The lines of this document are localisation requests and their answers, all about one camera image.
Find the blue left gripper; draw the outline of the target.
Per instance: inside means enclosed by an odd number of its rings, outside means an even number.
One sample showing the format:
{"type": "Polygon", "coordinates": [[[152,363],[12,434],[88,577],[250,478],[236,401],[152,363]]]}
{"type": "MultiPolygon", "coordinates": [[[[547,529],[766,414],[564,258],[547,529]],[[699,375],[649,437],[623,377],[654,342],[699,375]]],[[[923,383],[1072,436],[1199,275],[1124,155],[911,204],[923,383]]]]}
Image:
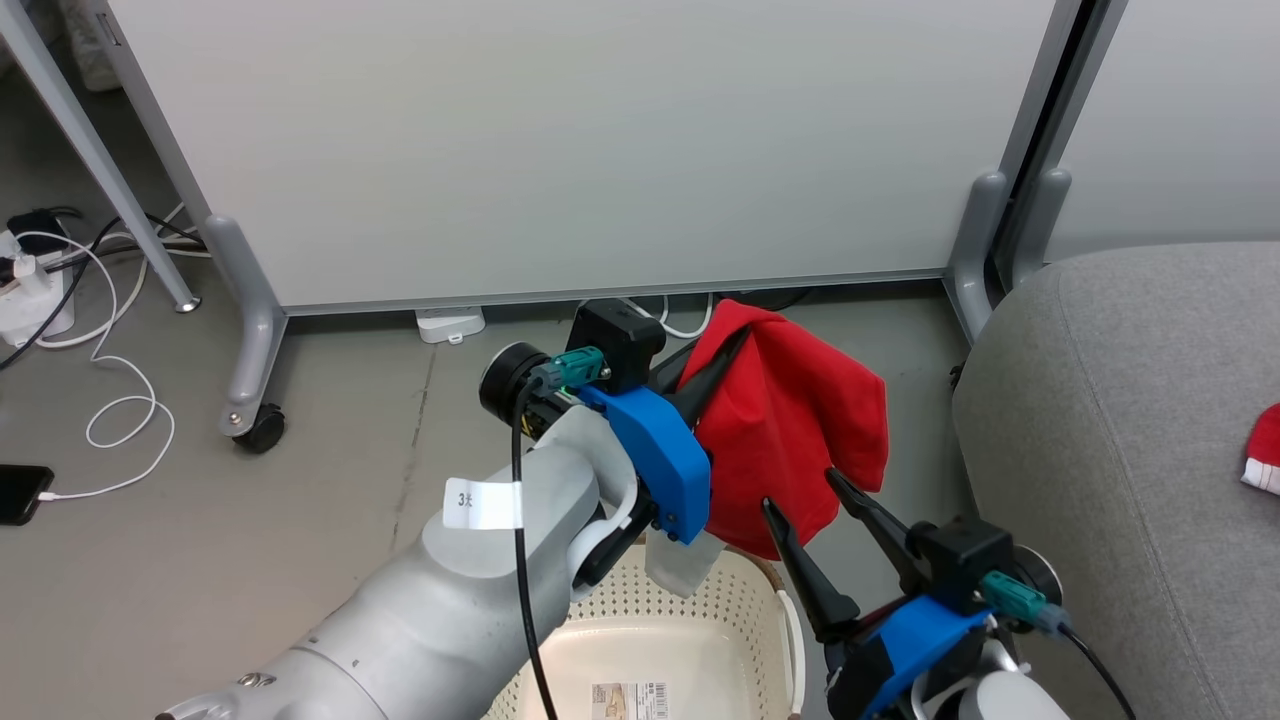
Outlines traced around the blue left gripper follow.
{"type": "Polygon", "coordinates": [[[605,418],[644,480],[657,505],[660,529],[686,546],[694,543],[710,516],[710,460],[692,430],[750,334],[749,325],[739,328],[687,380],[682,377],[696,342],[687,342],[650,368],[652,389],[608,395],[585,386],[579,391],[579,400],[605,418]],[[659,395],[668,395],[668,400],[659,395]]]}

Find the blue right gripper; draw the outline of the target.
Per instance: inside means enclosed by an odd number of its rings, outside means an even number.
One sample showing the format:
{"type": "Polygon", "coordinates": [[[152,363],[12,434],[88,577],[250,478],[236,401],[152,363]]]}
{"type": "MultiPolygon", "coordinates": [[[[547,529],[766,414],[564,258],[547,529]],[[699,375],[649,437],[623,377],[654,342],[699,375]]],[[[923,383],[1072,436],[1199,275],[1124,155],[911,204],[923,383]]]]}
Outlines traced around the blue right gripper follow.
{"type": "MultiPolygon", "coordinates": [[[[828,468],[826,480],[844,510],[870,532],[897,573],[901,592],[919,594],[925,571],[908,547],[908,528],[840,469],[828,468]]],[[[826,689],[833,719],[872,719],[890,708],[992,614],[983,607],[961,615],[920,596],[893,610],[864,641],[847,641],[861,615],[858,603],[819,569],[772,498],[763,498],[762,514],[815,639],[835,650],[826,689]]]]}

